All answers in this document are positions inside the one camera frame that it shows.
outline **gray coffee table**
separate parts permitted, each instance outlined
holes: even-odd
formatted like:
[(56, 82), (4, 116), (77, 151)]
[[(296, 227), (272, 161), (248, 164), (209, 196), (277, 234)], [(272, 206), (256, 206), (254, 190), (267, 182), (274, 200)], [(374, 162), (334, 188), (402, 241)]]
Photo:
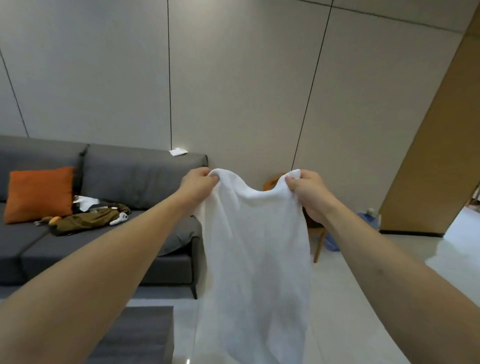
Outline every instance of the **gray coffee table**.
[(171, 364), (173, 307), (126, 307), (88, 364)]

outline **white garment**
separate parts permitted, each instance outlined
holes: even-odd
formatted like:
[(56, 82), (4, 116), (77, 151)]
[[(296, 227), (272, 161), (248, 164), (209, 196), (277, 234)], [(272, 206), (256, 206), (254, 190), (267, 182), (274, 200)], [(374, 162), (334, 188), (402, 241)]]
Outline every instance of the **white garment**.
[[(197, 208), (213, 277), (220, 347), (242, 364), (301, 364), (310, 298), (310, 246), (301, 205), (282, 176), (253, 190), (235, 173)], [(288, 173), (300, 177), (300, 170)]]

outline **person's right hand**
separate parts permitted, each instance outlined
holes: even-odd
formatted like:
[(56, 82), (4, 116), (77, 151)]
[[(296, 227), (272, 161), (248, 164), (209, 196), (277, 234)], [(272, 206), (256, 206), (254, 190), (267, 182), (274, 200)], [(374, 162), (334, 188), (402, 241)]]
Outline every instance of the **person's right hand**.
[(335, 203), (336, 198), (327, 189), (317, 172), (301, 170), (300, 179), (285, 177), (288, 188), (294, 192), (308, 215), (317, 222), (322, 222), (323, 216)]

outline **sofa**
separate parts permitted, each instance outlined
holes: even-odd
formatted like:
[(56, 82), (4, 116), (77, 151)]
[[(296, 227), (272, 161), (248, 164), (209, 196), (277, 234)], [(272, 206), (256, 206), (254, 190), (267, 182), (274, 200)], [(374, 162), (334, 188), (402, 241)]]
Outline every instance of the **sofa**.
[[(174, 193), (190, 169), (207, 165), (205, 155), (194, 153), (173, 157), (161, 150), (0, 136), (0, 213), (3, 216), (13, 170), (75, 167), (73, 194), (125, 204), (132, 210), (130, 220)], [(47, 226), (2, 222), (0, 284), (23, 284), (115, 228), (54, 236)], [(141, 284), (189, 286), (196, 299), (201, 243), (200, 223), (194, 217), (183, 219), (165, 244), (181, 247), (159, 252)]]

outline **orange pillow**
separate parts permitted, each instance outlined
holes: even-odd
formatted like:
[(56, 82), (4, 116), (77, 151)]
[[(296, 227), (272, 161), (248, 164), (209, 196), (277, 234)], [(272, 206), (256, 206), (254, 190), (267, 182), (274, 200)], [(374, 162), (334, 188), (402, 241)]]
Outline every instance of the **orange pillow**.
[(72, 214), (73, 167), (10, 172), (7, 224)]

